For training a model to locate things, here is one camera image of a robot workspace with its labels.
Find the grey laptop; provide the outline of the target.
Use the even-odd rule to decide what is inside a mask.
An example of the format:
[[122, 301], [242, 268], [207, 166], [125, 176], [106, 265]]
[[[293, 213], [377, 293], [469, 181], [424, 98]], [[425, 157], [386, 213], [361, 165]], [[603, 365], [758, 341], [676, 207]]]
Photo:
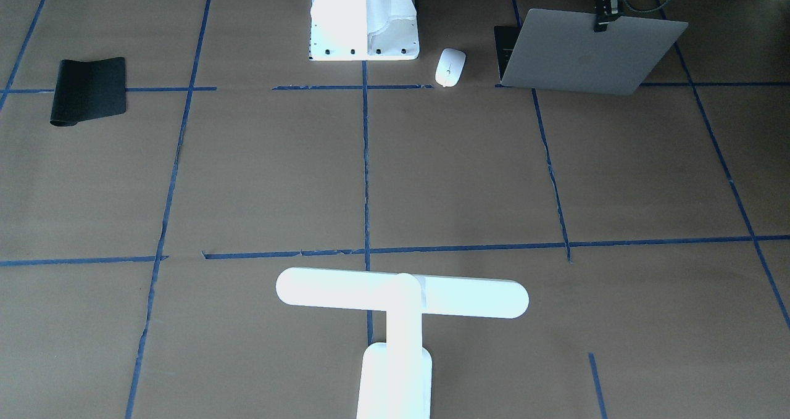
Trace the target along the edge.
[[688, 28], [621, 17], [598, 33], [595, 22], [589, 12], [530, 9], [521, 27], [494, 27], [501, 85], [630, 95]]

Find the black mouse pad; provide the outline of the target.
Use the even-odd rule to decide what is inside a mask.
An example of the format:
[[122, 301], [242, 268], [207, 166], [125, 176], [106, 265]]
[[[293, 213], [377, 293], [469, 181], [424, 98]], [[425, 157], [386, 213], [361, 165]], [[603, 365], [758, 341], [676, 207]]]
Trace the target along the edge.
[[123, 57], [94, 61], [64, 59], [57, 71], [49, 123], [72, 127], [127, 112], [127, 63]]

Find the white computer mouse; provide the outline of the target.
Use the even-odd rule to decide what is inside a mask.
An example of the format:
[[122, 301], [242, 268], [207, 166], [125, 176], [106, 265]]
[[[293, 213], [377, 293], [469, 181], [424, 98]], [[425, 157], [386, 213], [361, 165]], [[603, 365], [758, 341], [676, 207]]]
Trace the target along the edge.
[[434, 79], [440, 87], [454, 87], [460, 81], [467, 55], [454, 48], [445, 48], [438, 59]]

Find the white desk lamp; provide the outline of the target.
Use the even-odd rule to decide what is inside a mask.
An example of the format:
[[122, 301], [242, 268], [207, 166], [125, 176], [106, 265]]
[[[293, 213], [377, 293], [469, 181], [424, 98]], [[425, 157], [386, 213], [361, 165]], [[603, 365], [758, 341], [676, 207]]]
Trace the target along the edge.
[[423, 345], [423, 316], [513, 320], [530, 306], [516, 281], [291, 267], [276, 294], [288, 305], [370, 310], [386, 317], [386, 340], [364, 351], [358, 418], [431, 416], [433, 360]]

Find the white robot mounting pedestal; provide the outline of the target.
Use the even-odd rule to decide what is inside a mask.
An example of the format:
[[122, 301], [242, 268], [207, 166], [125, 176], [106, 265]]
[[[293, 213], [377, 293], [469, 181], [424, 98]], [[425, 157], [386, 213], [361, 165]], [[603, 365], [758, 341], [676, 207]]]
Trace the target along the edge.
[[417, 0], [311, 0], [311, 61], [401, 61], [419, 54]]

